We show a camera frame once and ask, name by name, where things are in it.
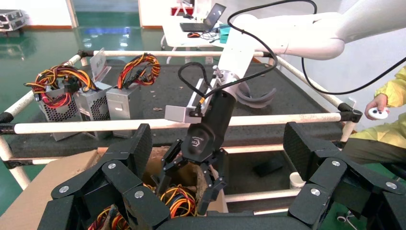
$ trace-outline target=hand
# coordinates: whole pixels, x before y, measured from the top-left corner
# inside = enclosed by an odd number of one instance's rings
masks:
[[[365,116],[374,121],[376,120],[375,118],[369,116],[368,111],[371,108],[378,108],[378,111],[383,111],[385,109],[385,107],[387,107],[388,104],[388,97],[385,94],[379,94],[378,96],[376,96],[371,102],[369,102],[369,104],[367,105],[367,107],[365,108]]]

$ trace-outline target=person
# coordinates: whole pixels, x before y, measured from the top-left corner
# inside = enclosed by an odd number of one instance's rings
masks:
[[[406,66],[375,93],[375,98],[366,106],[368,110],[378,107],[400,107],[406,104]],[[375,126],[352,134],[343,152],[359,164],[406,162],[406,113],[397,121]]]

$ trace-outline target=gray pants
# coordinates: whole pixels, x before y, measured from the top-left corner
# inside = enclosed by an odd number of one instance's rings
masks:
[[[406,162],[406,149],[376,140],[350,138],[343,153],[358,164]]]

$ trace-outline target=laptop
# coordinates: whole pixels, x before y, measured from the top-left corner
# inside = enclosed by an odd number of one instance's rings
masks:
[[[225,6],[216,3],[203,23],[181,23],[180,27],[183,32],[207,32],[214,28],[214,25],[223,14]]]

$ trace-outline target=white table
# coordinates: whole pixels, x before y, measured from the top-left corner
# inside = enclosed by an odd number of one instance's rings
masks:
[[[212,40],[205,40],[201,37],[199,38],[189,38],[189,32],[183,32],[180,23],[197,23],[194,19],[187,19],[181,16],[169,16],[162,25],[164,30],[166,42],[168,46],[173,47],[172,51],[175,51],[178,47],[184,47],[186,51],[190,51],[190,47],[224,47],[225,44],[221,44],[220,40],[217,40],[219,34],[216,34],[213,39],[216,39],[214,42],[210,43]],[[220,21],[214,26],[215,28],[221,24]],[[185,57],[185,62],[190,62],[190,57]],[[213,57],[206,57],[206,64],[212,64]]]

